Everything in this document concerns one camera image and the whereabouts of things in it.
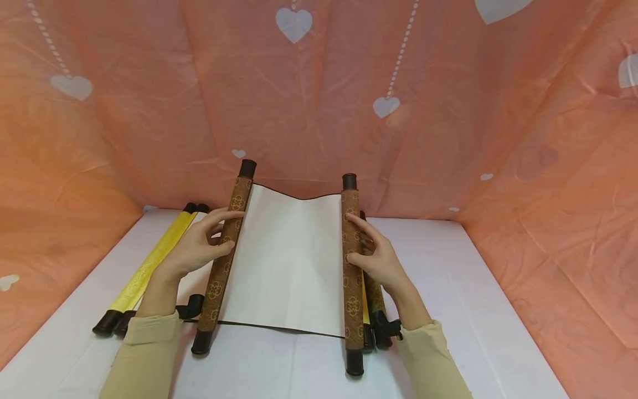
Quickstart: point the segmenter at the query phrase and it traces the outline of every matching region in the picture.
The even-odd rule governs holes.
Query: beige sleeve
[[[412,331],[402,328],[401,334],[399,352],[418,399],[472,398],[447,349],[441,323],[435,320]]]
[[[100,399],[168,398],[181,325],[177,312],[132,318]]]

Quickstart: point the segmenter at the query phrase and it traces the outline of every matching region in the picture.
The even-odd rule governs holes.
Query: left hand
[[[173,250],[158,266],[158,271],[182,278],[208,262],[228,255],[235,247],[234,241],[217,245],[218,239],[212,236],[221,232],[222,220],[243,218],[242,211],[229,211],[220,208],[211,211],[199,222],[194,223],[177,242]]]

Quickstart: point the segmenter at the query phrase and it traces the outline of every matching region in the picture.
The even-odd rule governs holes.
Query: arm
[[[368,222],[355,215],[347,217],[373,241],[371,255],[351,253],[348,262],[361,267],[383,285],[397,306],[403,336],[398,343],[399,352],[417,398],[471,399],[470,390],[447,349],[441,323],[430,317],[390,241]]]
[[[175,311],[179,282],[188,273],[230,252],[235,243],[214,245],[222,220],[243,212],[216,209],[194,223],[155,269],[136,317],[111,365],[100,399],[167,398],[182,322]]]

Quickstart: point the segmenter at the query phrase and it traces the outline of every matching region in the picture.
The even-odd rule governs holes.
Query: white tablecloth
[[[177,214],[159,209],[137,222],[0,372],[0,398],[97,398],[120,341],[96,338],[91,328]],[[370,222],[392,241],[431,315],[443,323],[475,399],[568,398],[459,224]],[[389,297],[386,305],[395,319]],[[222,325],[211,353],[197,359],[190,353],[194,330],[185,324],[174,398],[413,397],[396,345],[366,355],[357,380],[345,374],[339,338]]]

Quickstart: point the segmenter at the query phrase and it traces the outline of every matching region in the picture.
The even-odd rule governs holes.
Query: sleeve cuff
[[[182,324],[177,311],[169,316],[134,317],[128,323],[124,343],[140,345],[143,343],[171,341]]]
[[[401,334],[403,339],[398,342],[399,348],[411,357],[437,354],[452,359],[443,335],[443,326],[437,320],[411,331],[401,327]]]

